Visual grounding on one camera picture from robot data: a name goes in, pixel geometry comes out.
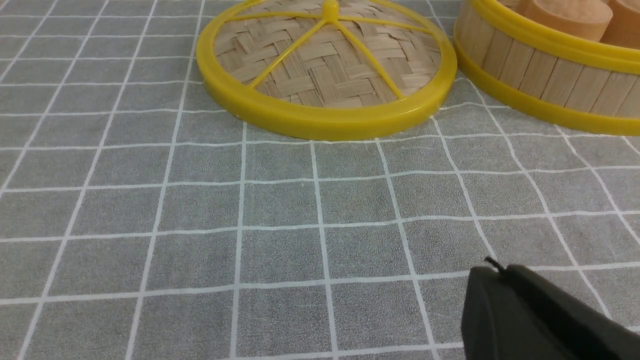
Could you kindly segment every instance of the yellow knob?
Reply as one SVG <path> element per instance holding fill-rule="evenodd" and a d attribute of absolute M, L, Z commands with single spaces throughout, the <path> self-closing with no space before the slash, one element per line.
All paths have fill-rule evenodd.
<path fill-rule="evenodd" d="M 327 22 L 338 21 L 340 15 L 340 6 L 338 0 L 324 0 L 322 4 L 322 18 Z"/>

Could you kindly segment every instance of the black object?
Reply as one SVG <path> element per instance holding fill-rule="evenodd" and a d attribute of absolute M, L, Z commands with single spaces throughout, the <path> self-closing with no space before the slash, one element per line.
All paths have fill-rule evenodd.
<path fill-rule="evenodd" d="M 467 360 L 640 360 L 640 336 L 522 265 L 471 269 Z"/>

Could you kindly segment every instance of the yellow ring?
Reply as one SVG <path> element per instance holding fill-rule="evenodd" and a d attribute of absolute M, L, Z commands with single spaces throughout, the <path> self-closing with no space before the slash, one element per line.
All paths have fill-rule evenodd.
<path fill-rule="evenodd" d="M 420 15 L 376 0 L 424 26 L 440 48 L 440 68 L 423 88 L 398 101 L 364 108 L 313 108 L 281 101 L 238 82 L 218 63 L 213 44 L 218 30 L 234 14 L 253 5 L 235 5 L 214 18 L 202 31 L 196 61 L 209 95 L 229 113 L 250 124 L 296 138 L 310 140 L 363 140 L 391 135 L 427 120 L 445 102 L 458 67 L 455 50 L 446 35 Z"/>
<path fill-rule="evenodd" d="M 496 0 L 469 2 L 478 15 L 496 29 L 540 51 L 579 64 L 640 75 L 640 50 L 567 35 L 531 21 Z"/>
<path fill-rule="evenodd" d="M 570 129 L 587 131 L 588 133 L 640 136 L 640 119 L 583 113 L 542 101 L 487 74 L 460 49 L 457 40 L 455 40 L 454 46 L 458 53 L 460 70 L 479 88 L 505 105 L 540 120 Z"/>

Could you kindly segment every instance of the woven bamboo surface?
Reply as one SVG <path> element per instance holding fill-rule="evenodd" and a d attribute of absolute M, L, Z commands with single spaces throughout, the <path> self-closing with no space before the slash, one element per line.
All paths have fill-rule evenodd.
<path fill-rule="evenodd" d="M 264 12 L 321 13 L 322 0 L 260 3 L 238 15 Z M 340 0 L 340 14 L 419 26 L 402 13 L 366 0 Z M 261 17 L 229 21 L 214 41 L 220 65 L 248 85 L 316 19 Z M 431 81 L 440 51 L 429 34 L 366 22 L 341 21 L 372 52 L 403 95 Z M 334 25 L 316 34 L 284 58 L 256 90 L 294 104 L 321 108 L 358 108 L 396 101 L 397 97 L 366 57 Z"/>

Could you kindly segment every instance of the wooden cylinder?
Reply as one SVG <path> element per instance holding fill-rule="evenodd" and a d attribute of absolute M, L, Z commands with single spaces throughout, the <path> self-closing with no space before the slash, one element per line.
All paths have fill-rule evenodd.
<path fill-rule="evenodd" d="M 613 18 L 602 42 L 640 49 L 640 0 L 610 0 Z"/>
<path fill-rule="evenodd" d="M 613 13 L 601 0 L 530 0 L 525 16 L 575 37 L 600 41 Z"/>

